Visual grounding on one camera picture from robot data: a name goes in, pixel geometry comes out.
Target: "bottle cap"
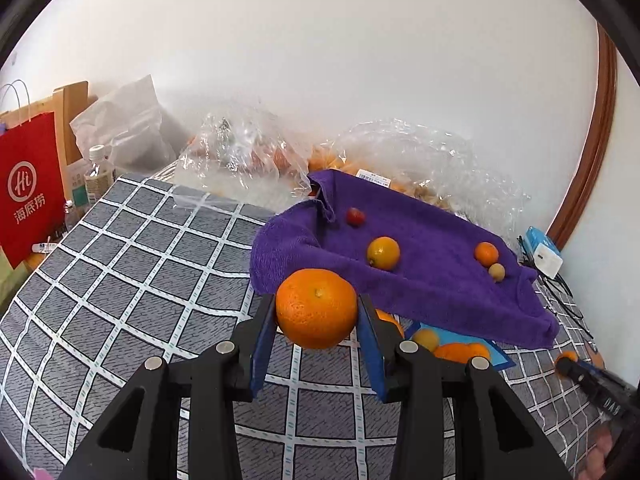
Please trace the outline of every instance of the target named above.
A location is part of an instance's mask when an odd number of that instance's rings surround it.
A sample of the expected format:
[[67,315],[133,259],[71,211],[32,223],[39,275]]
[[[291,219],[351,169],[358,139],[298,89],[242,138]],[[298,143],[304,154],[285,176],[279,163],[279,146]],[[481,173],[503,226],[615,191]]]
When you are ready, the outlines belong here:
[[96,160],[104,159],[104,145],[98,144],[89,148],[89,160],[94,162]]

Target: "triangular cutout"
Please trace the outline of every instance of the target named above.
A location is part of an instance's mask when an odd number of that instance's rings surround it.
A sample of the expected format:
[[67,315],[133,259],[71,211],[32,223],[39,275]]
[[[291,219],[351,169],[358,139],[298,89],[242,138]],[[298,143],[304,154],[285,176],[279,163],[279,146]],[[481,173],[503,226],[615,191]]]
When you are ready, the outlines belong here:
[[500,451],[510,452],[515,449],[523,449],[533,446],[533,438],[524,427],[518,416],[504,400],[504,397],[496,390],[489,390],[491,407],[494,410],[495,428],[498,432],[498,445]]
[[131,451],[144,398],[145,391],[142,388],[132,391],[102,432],[98,446],[117,451]]

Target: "shopping bag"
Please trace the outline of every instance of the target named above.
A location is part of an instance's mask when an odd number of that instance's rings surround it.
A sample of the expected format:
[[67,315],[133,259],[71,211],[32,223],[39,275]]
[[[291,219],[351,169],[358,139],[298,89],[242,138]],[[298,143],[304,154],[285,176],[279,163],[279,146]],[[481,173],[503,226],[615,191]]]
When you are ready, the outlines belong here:
[[0,135],[0,247],[15,268],[65,220],[53,112]]

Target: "purple towel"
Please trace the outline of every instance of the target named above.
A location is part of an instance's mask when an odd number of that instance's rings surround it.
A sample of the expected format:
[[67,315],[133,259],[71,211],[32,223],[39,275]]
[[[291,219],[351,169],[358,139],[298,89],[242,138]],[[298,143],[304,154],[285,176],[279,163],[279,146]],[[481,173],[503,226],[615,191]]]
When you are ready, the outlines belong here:
[[[329,269],[386,312],[529,349],[553,345],[558,322],[533,291],[536,272],[521,267],[501,238],[346,173],[325,170],[309,178],[321,188],[316,199],[275,216],[255,237],[251,282],[259,294],[276,292],[296,270]],[[366,214],[361,227],[345,222],[350,207]],[[367,246],[379,236],[400,245],[392,272],[367,265]],[[497,247],[503,282],[494,283],[474,259],[480,242]]]

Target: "checkered tablecloth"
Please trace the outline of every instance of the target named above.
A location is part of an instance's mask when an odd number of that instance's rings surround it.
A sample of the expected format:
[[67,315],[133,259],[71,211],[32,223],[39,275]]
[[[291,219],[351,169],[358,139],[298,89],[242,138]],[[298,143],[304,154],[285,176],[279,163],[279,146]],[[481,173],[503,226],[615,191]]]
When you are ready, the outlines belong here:
[[[147,357],[193,358],[257,308],[249,254],[268,213],[244,204],[220,207],[193,190],[198,208],[177,208],[175,189],[132,174],[121,178],[2,318],[0,431],[25,467],[57,476]],[[600,417],[575,386],[558,379],[553,362],[565,349],[587,354],[580,329],[536,291],[559,313],[556,344],[535,352],[501,345],[516,362],[501,373],[574,469]],[[189,407],[185,399],[181,479],[188,477]],[[264,388],[251,404],[235,406],[243,477],[386,479],[399,409],[380,404],[370,389],[355,332],[327,351],[303,351],[277,333]],[[450,399],[443,409],[444,476],[452,479]]]

